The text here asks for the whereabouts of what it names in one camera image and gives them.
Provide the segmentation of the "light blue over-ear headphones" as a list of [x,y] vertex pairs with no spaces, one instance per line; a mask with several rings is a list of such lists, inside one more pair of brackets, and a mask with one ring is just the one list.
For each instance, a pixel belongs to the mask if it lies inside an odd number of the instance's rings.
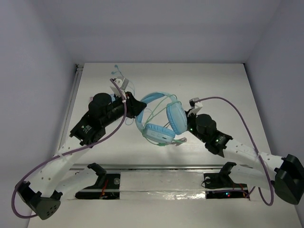
[[160,102],[153,109],[146,107],[135,118],[142,137],[157,146],[185,143],[187,138],[176,138],[187,131],[187,117],[182,103],[176,95],[166,92],[150,93],[143,97],[141,102],[148,105],[157,100]]

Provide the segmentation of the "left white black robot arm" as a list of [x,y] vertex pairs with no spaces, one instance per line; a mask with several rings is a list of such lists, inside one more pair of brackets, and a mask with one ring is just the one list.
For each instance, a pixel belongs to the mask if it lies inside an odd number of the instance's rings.
[[59,209],[63,200],[74,199],[86,187],[105,184],[106,170],[97,163],[87,165],[79,173],[65,178],[74,164],[100,139],[107,139],[105,129],[119,118],[135,118],[146,108],[128,92],[126,98],[98,93],[88,105],[88,111],[70,131],[65,144],[30,180],[17,187],[21,199],[41,219],[46,220]]

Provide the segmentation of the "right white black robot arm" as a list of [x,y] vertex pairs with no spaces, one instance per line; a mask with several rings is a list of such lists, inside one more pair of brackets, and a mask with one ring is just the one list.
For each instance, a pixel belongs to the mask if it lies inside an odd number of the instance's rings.
[[208,114],[187,111],[186,117],[188,131],[203,142],[209,152],[228,159],[218,173],[204,174],[203,187],[219,190],[244,184],[271,190],[283,201],[299,204],[304,194],[304,167],[296,156],[256,152],[219,131]]

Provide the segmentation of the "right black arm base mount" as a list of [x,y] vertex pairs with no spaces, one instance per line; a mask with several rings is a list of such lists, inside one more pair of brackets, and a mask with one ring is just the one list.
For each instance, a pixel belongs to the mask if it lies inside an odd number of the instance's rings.
[[227,162],[218,173],[205,173],[201,186],[206,189],[206,199],[249,199],[244,183],[235,183],[230,177],[236,164]]

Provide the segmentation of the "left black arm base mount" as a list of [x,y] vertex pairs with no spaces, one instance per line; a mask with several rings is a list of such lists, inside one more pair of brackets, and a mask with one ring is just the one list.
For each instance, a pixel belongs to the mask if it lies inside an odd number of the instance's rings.
[[80,200],[119,200],[120,199],[120,173],[108,173],[97,163],[88,165],[95,172],[97,179],[93,185],[85,187],[75,195]]

